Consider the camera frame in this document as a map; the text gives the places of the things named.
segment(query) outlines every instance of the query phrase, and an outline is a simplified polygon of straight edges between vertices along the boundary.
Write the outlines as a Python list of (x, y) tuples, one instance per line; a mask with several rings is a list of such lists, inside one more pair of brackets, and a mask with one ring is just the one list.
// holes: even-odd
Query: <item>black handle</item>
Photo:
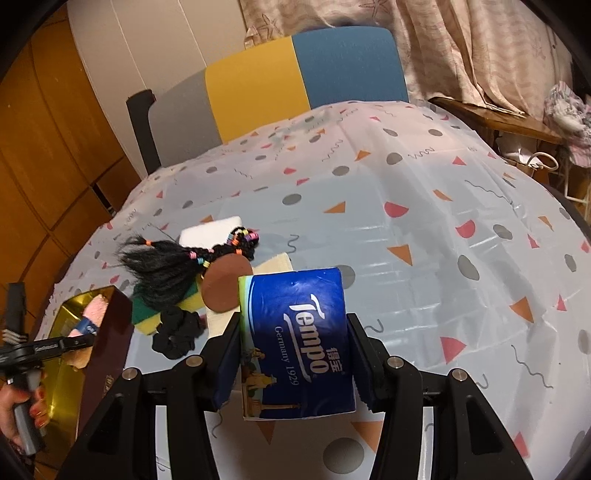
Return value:
[[(18, 374), (12, 377), (11, 384), (19, 390), (30, 392), (28, 375), (35, 375), (37, 372), (29, 372), (28, 374)], [(40, 372), (36, 383), (39, 382), (41, 377)], [(14, 406), (14, 419), (17, 422), (18, 434), (22, 440), (22, 446), (25, 451), (25, 455), (31, 456), (40, 452), (45, 448), (45, 442), (41, 436), (41, 432), (35, 427), (35, 420), (31, 417), (29, 410), (33, 405), (32, 399), (27, 400), (25, 403), (19, 403)]]

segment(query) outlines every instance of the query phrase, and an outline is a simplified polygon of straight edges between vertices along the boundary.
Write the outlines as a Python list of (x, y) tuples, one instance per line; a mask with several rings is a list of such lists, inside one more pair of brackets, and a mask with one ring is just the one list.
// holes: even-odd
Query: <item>beige curtain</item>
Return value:
[(412, 98), (448, 96), (541, 119), (559, 80), (571, 84), (563, 43), (519, 0), (241, 0), (247, 46), (341, 25), (385, 27)]

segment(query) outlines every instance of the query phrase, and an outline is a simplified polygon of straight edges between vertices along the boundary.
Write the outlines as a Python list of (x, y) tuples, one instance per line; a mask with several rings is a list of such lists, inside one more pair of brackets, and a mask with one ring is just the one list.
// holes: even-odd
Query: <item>chair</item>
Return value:
[(148, 173), (249, 131), (345, 100), (408, 101), (391, 33), (339, 27), (281, 38), (213, 63), (156, 99), (127, 101)]

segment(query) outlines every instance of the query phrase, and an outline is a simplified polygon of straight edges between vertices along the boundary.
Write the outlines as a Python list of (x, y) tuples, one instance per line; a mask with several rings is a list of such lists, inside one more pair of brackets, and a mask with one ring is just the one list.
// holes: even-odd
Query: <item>brown round coaster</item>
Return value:
[(247, 258), (236, 254), (218, 258), (209, 266), (201, 283), (204, 304), (217, 313), (238, 307), (238, 277), (245, 275), (252, 275)]

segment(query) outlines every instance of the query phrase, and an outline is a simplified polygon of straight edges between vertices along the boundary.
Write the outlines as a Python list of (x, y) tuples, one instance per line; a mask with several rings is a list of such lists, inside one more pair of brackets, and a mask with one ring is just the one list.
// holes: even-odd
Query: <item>gray grip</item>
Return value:
[[(33, 392), (41, 381), (41, 370), (34, 368), (23, 374), (14, 375), (8, 382), (20, 390)], [(30, 398), (25, 403), (14, 405), (14, 419), (17, 422), (18, 434), (21, 437), (25, 455), (31, 456), (45, 448), (45, 442), (41, 432), (35, 427), (35, 420), (31, 417), (29, 410), (33, 405)]]
[(35, 455), (45, 448), (41, 432), (35, 427), (35, 420), (29, 413), (31, 406), (31, 400), (27, 400), (14, 407), (14, 419), (17, 421), (18, 434), (27, 456)]

